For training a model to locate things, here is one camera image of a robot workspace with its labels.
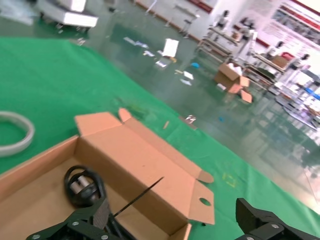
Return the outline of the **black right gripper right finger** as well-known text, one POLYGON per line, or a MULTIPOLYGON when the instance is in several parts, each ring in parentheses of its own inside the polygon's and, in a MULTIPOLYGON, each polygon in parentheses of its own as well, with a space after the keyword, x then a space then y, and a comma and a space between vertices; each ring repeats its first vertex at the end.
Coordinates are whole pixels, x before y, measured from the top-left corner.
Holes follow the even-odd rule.
POLYGON ((235 218, 243 235, 239 240, 318 240, 319 237, 287 225, 271 211, 250 205, 237 198, 235 218))

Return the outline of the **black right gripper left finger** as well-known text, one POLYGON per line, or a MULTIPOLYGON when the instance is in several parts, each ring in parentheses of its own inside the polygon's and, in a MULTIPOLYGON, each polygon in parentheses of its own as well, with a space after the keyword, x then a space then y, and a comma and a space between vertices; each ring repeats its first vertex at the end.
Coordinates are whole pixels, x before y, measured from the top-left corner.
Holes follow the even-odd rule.
POLYGON ((32 233, 28 240, 110 240, 112 235, 105 232, 108 222, 109 203, 99 199, 90 207, 75 210, 66 220, 32 233))

